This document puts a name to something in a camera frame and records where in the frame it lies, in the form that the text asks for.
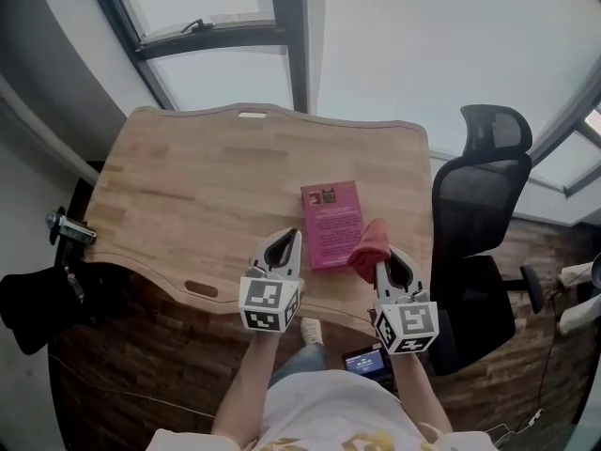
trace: jeans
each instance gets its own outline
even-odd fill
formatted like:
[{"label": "jeans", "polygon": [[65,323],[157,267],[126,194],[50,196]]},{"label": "jeans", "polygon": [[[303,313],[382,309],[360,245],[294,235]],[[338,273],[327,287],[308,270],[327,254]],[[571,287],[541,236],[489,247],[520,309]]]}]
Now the jeans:
[{"label": "jeans", "polygon": [[325,371],[326,351],[323,344],[315,342],[309,344],[292,356],[288,361],[271,376],[270,387],[283,378],[299,372]]}]

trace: blue screen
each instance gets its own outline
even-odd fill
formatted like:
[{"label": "blue screen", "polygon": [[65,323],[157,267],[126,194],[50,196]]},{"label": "blue screen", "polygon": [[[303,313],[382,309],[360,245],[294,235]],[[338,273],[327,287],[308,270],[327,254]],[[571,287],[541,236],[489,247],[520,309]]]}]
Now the blue screen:
[{"label": "blue screen", "polygon": [[383,368],[384,362],[379,350],[372,350],[347,359],[347,370],[354,374],[366,374]]}]

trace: black and white marker cube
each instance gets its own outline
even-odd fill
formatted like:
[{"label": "black and white marker cube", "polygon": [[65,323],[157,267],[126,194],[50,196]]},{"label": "black and white marker cube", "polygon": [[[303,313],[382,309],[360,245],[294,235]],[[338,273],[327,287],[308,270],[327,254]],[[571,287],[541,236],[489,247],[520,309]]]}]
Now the black and white marker cube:
[{"label": "black and white marker cube", "polygon": [[283,333],[299,309],[301,282],[242,277],[239,310],[246,329]]},{"label": "black and white marker cube", "polygon": [[389,354],[422,352],[439,335],[436,303],[381,304],[376,311],[376,331]]}]

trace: wooden table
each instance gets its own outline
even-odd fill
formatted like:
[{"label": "wooden table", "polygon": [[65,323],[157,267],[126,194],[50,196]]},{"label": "wooden table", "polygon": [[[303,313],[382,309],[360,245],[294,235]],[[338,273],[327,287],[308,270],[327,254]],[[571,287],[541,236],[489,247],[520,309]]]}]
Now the wooden table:
[{"label": "wooden table", "polygon": [[[249,103],[135,110],[88,206],[98,239],[86,259],[138,272],[180,303],[237,313],[239,279],[256,245],[285,227],[304,233],[301,186],[340,180],[357,181],[365,223],[386,219],[391,244],[428,278],[431,178],[422,127]],[[354,272],[311,272],[305,242],[301,277],[302,316],[373,334],[367,309],[376,294]]]}]

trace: pink box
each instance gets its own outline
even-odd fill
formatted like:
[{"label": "pink box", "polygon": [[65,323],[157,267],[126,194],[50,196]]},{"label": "pink box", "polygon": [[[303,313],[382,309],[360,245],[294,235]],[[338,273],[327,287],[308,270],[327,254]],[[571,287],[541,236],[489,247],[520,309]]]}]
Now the pink box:
[{"label": "pink box", "polygon": [[355,181],[301,187],[311,269],[345,266],[363,232]]}]

